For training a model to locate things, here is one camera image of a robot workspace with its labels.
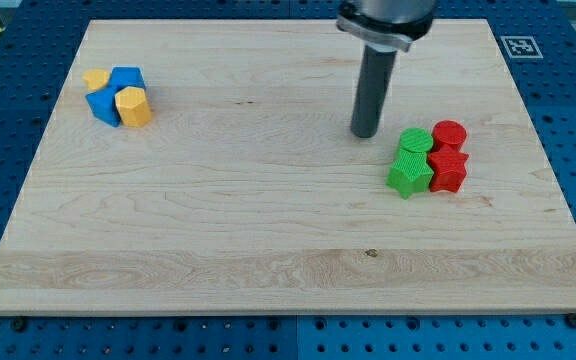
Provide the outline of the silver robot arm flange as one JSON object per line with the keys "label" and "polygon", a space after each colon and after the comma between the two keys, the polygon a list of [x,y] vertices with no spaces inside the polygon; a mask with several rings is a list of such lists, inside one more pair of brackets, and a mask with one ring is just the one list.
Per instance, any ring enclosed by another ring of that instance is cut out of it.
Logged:
{"label": "silver robot arm flange", "polygon": [[408,52],[432,27],[438,0],[345,0],[336,26],[382,53]]}

